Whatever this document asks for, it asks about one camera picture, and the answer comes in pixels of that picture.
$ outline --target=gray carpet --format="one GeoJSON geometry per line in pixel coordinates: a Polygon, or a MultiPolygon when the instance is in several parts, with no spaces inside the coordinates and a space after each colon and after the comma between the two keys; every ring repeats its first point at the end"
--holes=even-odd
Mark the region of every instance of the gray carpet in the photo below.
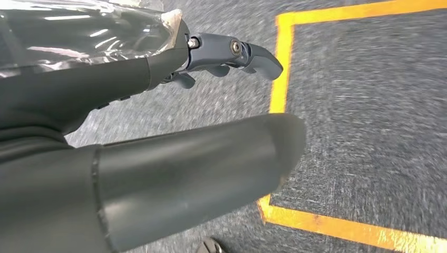
{"type": "MultiPolygon", "coordinates": [[[[165,0],[194,32],[274,51],[275,16],[376,1],[165,0]]],[[[287,111],[305,119],[303,160],[272,203],[447,238],[447,11],[296,27],[287,111]]],[[[196,128],[268,112],[269,82],[195,73],[192,90],[160,86],[92,112],[75,146],[196,128]]],[[[256,205],[134,252],[194,252],[212,236],[240,252],[387,252],[276,225],[256,205]]]]}

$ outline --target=bolt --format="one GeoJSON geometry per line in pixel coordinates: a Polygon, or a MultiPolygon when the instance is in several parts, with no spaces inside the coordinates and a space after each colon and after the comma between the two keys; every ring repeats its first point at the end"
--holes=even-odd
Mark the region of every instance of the bolt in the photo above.
{"type": "Polygon", "coordinates": [[[242,52],[242,48],[240,46],[240,43],[237,40],[232,40],[231,41],[230,49],[231,49],[232,54],[234,54],[235,56],[240,56],[240,53],[242,52]]]}
{"type": "Polygon", "coordinates": [[[199,40],[197,38],[190,38],[188,40],[188,47],[189,48],[198,48],[200,45],[199,40]]]}

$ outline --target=dark gray cylinder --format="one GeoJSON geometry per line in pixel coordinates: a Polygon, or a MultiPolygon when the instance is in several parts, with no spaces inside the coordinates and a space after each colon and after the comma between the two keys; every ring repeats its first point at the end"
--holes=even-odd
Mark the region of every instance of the dark gray cylinder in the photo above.
{"type": "Polygon", "coordinates": [[[302,120],[270,114],[105,147],[99,189],[113,248],[132,249],[274,191],[304,141],[302,120]]]}

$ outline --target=yellow tape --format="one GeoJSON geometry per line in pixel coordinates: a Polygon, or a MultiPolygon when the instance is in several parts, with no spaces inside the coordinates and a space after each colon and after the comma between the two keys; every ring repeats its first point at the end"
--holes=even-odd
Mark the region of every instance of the yellow tape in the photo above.
{"type": "MultiPolygon", "coordinates": [[[[439,8],[447,8],[447,0],[396,0],[278,15],[276,19],[278,26],[276,54],[284,71],[277,80],[273,81],[270,113],[286,111],[294,25],[414,13],[439,8]]],[[[264,222],[402,252],[447,252],[446,239],[275,207],[269,203],[270,195],[258,200],[264,222]]]]}

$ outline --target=robotic arm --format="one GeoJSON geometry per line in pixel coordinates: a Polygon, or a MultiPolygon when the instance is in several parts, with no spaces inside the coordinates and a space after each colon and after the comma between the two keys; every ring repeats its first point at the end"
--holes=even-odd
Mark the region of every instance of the robotic arm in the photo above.
{"type": "Polygon", "coordinates": [[[191,88],[193,71],[281,74],[266,49],[192,34],[179,12],[2,0],[0,32],[0,252],[126,251],[272,192],[303,153],[289,114],[66,143],[90,111],[159,84],[191,88]]]}

